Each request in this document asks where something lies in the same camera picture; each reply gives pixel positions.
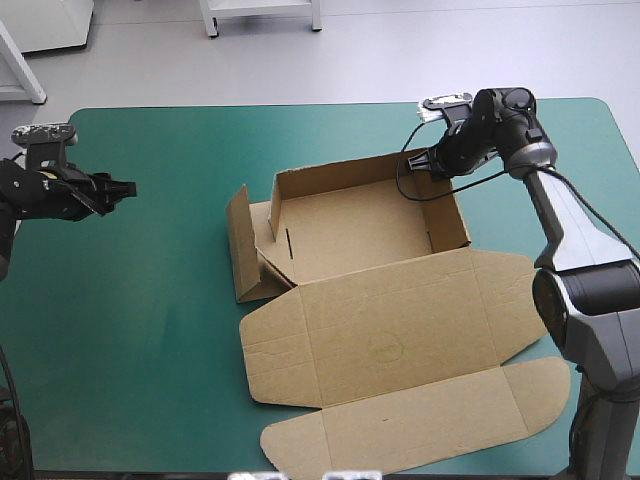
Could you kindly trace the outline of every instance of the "gray floor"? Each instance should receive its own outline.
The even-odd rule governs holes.
[[[639,21],[640,1],[324,0],[320,33],[307,18],[259,18],[221,21],[211,40],[197,0],[96,0],[87,49],[28,59],[49,99],[0,104],[0,148],[32,115],[62,121],[84,107],[417,101],[525,85],[606,101],[640,159]]]

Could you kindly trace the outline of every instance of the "cardboard box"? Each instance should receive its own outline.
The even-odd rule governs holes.
[[[249,204],[243,186],[227,207],[237,300],[468,245],[454,196],[398,193],[396,165],[418,151],[280,172],[270,202]],[[426,172],[413,181],[414,194],[451,190]]]
[[[277,296],[243,318],[252,397],[321,408],[267,427],[261,446],[294,480],[408,469],[522,439],[569,395],[560,358],[501,365],[546,330],[523,256],[470,241],[454,196],[396,189],[414,152],[276,175],[227,208],[236,298]],[[451,190],[426,173],[413,194]]]
[[[320,407],[267,427],[295,480],[385,473],[526,438],[569,396],[560,358],[500,367],[546,333],[527,257],[461,248],[301,284],[243,318],[252,397]]]

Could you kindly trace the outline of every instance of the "cable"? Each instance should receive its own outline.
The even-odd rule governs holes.
[[[573,471],[576,464],[576,432],[582,427],[582,424],[591,413],[591,408],[599,398],[601,398],[600,393],[591,395],[578,407],[576,414],[573,416],[569,427],[569,471]]]
[[[22,414],[20,413],[20,404],[18,403],[18,395],[16,394],[16,386],[13,383],[13,376],[11,375],[9,362],[7,362],[7,357],[4,354],[2,345],[0,345],[0,363],[2,364],[2,370],[4,371],[4,376],[7,380],[7,387],[9,388],[9,393],[11,394],[11,403],[13,403],[13,411],[16,416],[16,427],[18,429],[18,442],[20,443],[20,453],[22,454],[22,466],[25,466],[28,469],[30,462],[27,459],[28,452],[25,449],[27,441],[24,434],[24,426],[22,424]],[[32,476],[31,472],[27,471],[25,478],[30,479],[31,476]]]
[[[609,231],[611,233],[613,233],[616,238],[618,240],[620,240],[620,242],[622,242],[630,251],[631,253],[637,258],[640,259],[640,252],[638,252],[633,245],[631,245],[631,242],[629,242],[619,231],[616,227],[614,227],[606,218],[604,218],[602,216],[602,214],[600,214],[594,207],[593,205],[591,205],[589,203],[589,201],[584,198],[584,196],[578,191],[578,189],[575,187],[575,185],[573,185],[573,183],[571,183],[571,181],[565,177],[564,175],[562,175],[561,173],[558,173],[555,169],[551,168],[551,167],[544,167],[544,166],[535,166],[534,167],[536,170],[541,171],[546,173],[547,175],[551,175],[554,178],[557,178],[558,180],[560,180],[562,183],[564,183],[569,190],[571,190],[571,192],[575,195],[575,197],[578,199],[578,201],[580,203],[582,203],[582,205],[585,206],[585,208],[587,210],[589,210],[589,212],[591,212],[591,214],[596,217],[598,220],[600,220],[602,222],[602,224],[607,227],[609,229]]]
[[[464,190],[467,190],[468,188],[471,187],[475,187],[478,186],[482,183],[488,182],[489,180],[493,180],[494,178],[498,178],[502,175],[504,175],[505,173],[507,173],[506,170],[502,170],[498,173],[494,173],[493,175],[489,175],[488,177],[484,177],[480,180],[476,180],[475,182],[471,182],[471,183],[467,183],[466,185],[463,185],[462,187],[459,188],[454,188],[453,190],[449,190],[448,192],[444,192],[444,193],[440,193],[438,195],[434,195],[432,197],[412,197],[411,195],[408,195],[407,193],[402,191],[402,188],[400,188],[400,177],[399,175],[396,175],[396,185],[398,187],[398,191],[400,192],[400,194],[406,198],[407,200],[411,200],[413,202],[432,202],[433,200],[438,200],[439,198],[443,198],[443,197],[448,197],[449,195],[453,195],[454,193],[458,193],[458,192],[462,192]]]
[[[415,137],[416,133],[418,133],[418,131],[425,125],[426,125],[425,123],[420,123],[420,124],[418,124],[418,126],[416,128],[413,129],[413,131],[409,135],[409,138],[407,138],[407,141],[404,142],[404,145],[402,146],[402,149],[400,150],[400,152],[405,152],[407,150],[407,147],[409,146],[409,144],[413,140],[413,137]],[[415,158],[418,158],[418,157],[424,155],[427,152],[428,152],[428,149],[425,149],[422,152],[418,153],[417,155],[414,155],[414,156],[408,158],[407,161],[413,160]],[[493,156],[487,156],[486,161],[490,160],[491,158],[493,158],[496,155],[497,155],[497,153],[494,152]],[[462,192],[464,190],[467,190],[468,188],[475,187],[476,185],[480,185],[480,184],[482,184],[484,182],[488,182],[489,180],[493,180],[494,178],[498,178],[499,176],[504,175],[505,173],[507,173],[506,171],[503,170],[502,172],[498,172],[498,173],[495,173],[493,175],[489,175],[488,177],[482,178],[482,179],[477,180],[475,182],[468,183],[467,185],[463,185],[462,187],[455,188],[455,189],[450,190],[448,192],[441,193],[439,195],[434,195],[433,197],[413,197],[413,196],[405,193],[402,190],[402,187],[400,186],[400,164],[401,164],[401,162],[402,162],[402,158],[399,158],[398,161],[396,162],[396,187],[398,189],[398,192],[400,192],[400,194],[404,198],[406,198],[407,200],[411,200],[412,202],[431,202],[433,200],[438,200],[439,198],[448,197],[449,195],[453,195],[454,193]]]
[[[407,147],[411,143],[411,140],[413,140],[413,137],[415,137],[416,133],[418,133],[418,130],[420,130],[425,125],[426,123],[420,123],[416,128],[413,129],[413,132],[411,132],[411,135],[409,135],[409,138],[407,138],[407,141],[404,142],[404,146],[402,147],[402,150],[400,150],[401,152],[404,152],[407,149]]]
[[[20,151],[18,153],[16,153],[13,157],[11,158],[3,158],[3,160],[9,160],[10,162],[15,162],[18,158],[20,158],[22,155],[24,155],[24,152]]]
[[[416,128],[413,129],[413,131],[411,132],[411,135],[409,135],[409,138],[407,139],[407,141],[405,142],[404,146],[402,147],[402,150],[400,150],[401,152],[404,152],[407,147],[409,146],[409,144],[411,143],[411,140],[413,140],[413,137],[415,136],[415,134],[418,132],[418,130],[420,130],[420,128],[422,128],[422,126],[424,126],[424,123],[419,124]],[[413,158],[417,158],[421,155],[424,155],[428,150],[424,150],[423,152],[414,155]],[[502,170],[498,173],[494,173],[493,175],[489,175],[488,177],[482,178],[480,180],[476,180],[475,182],[471,182],[468,183],[467,185],[463,185],[462,187],[459,188],[454,188],[453,190],[449,190],[448,192],[444,192],[441,193],[439,195],[434,195],[432,197],[413,197],[407,193],[405,193],[402,190],[402,187],[400,186],[400,163],[402,162],[402,158],[398,159],[398,162],[396,163],[396,187],[398,188],[398,192],[400,192],[400,194],[406,198],[407,200],[411,200],[413,202],[431,202],[433,200],[438,200],[439,198],[443,198],[443,197],[447,197],[449,195],[453,195],[454,193],[458,193],[458,192],[462,192],[464,190],[467,190],[471,187],[475,187],[477,185],[480,185],[482,183],[488,182],[490,180],[493,180],[495,178],[498,178],[506,173],[510,173],[518,168],[529,168],[531,170],[536,170],[539,172],[544,172],[547,175],[551,175],[552,177],[560,180],[562,183],[564,183],[567,188],[569,188],[569,190],[571,190],[571,193],[573,193],[573,195],[578,199],[578,201],[587,209],[589,210],[589,212],[591,212],[591,214],[596,217],[600,222],[602,222],[602,224],[607,227],[607,229],[609,229],[609,231],[611,233],[613,233],[613,235],[615,235],[615,237],[622,243],[624,244],[633,254],[633,256],[635,256],[637,259],[640,260],[640,252],[638,252],[638,250],[635,249],[635,247],[631,244],[631,242],[629,242],[629,240],[627,240],[624,235],[622,235],[622,233],[620,233],[620,231],[613,226],[613,224],[611,224],[611,222],[609,222],[606,218],[604,218],[604,216],[598,212],[595,207],[593,205],[591,205],[591,203],[578,191],[578,189],[576,188],[576,186],[571,183],[571,181],[565,177],[564,175],[562,175],[561,173],[557,172],[553,167],[550,166],[546,166],[546,165],[516,165],[514,167]]]

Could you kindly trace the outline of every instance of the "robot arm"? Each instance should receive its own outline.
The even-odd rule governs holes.
[[[136,184],[108,173],[86,174],[68,163],[66,147],[76,141],[71,124],[18,127],[12,140],[26,150],[25,167],[0,160],[0,281],[8,272],[18,220],[58,218],[79,221],[106,215],[116,203],[136,196]]]
[[[426,100],[423,120],[444,118],[440,141],[409,162],[450,178],[497,152],[521,180],[547,238],[533,297],[562,356],[583,372],[564,478],[623,480],[640,398],[640,269],[631,250],[602,233],[555,169],[557,153],[524,88]]]

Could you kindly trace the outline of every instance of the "box lid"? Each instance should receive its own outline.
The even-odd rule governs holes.
[[[496,367],[270,425],[260,445],[279,471],[391,473],[521,440],[551,425],[569,398],[559,357]]]
[[[241,321],[251,395],[328,407],[496,367],[546,333],[533,275],[462,248],[302,284]]]

